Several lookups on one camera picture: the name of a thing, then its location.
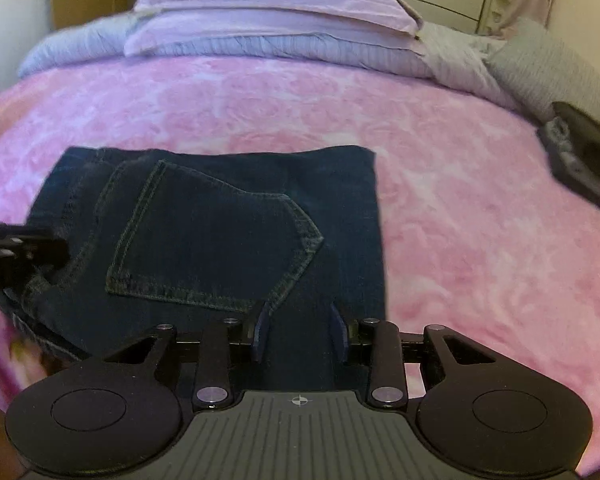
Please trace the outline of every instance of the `metal bolt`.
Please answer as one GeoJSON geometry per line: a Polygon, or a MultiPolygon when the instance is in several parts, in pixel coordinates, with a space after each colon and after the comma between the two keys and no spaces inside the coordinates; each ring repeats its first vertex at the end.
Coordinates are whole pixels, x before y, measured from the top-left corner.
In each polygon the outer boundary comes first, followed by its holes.
{"type": "Polygon", "coordinates": [[[224,388],[218,386],[208,386],[202,388],[196,393],[196,397],[202,402],[207,404],[215,404],[216,402],[222,402],[229,396],[229,393],[224,388]]]}
{"type": "Polygon", "coordinates": [[[402,400],[404,397],[403,393],[398,388],[394,388],[392,386],[382,386],[381,388],[376,388],[371,393],[371,396],[383,404],[393,404],[394,402],[402,400]]]}

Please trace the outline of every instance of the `dark blue denim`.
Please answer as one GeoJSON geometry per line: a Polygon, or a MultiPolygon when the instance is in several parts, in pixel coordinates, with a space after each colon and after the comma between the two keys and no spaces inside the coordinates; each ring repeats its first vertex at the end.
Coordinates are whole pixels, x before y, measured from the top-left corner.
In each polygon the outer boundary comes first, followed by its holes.
{"type": "Polygon", "coordinates": [[[0,306],[55,355],[104,355],[159,323],[200,331],[267,300],[266,362],[250,370],[245,387],[362,387],[364,374],[333,362],[328,310],[340,297],[356,316],[384,317],[369,150],[208,156],[70,148],[27,223],[64,237],[71,261],[0,293],[0,306]]]}

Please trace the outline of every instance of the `bed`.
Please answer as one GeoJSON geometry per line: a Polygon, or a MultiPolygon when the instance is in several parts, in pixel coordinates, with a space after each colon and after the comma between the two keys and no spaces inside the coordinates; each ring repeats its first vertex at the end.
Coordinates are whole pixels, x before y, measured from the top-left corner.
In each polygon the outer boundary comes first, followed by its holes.
{"type": "MultiPolygon", "coordinates": [[[[429,80],[322,62],[97,60],[0,95],[0,221],[24,222],[69,146],[181,153],[376,152],[387,312],[452,327],[566,384],[600,469],[600,210],[552,180],[521,114],[429,80]]],[[[0,314],[0,407],[46,375],[0,314]]],[[[410,373],[410,394],[423,393],[410,373]]]]}

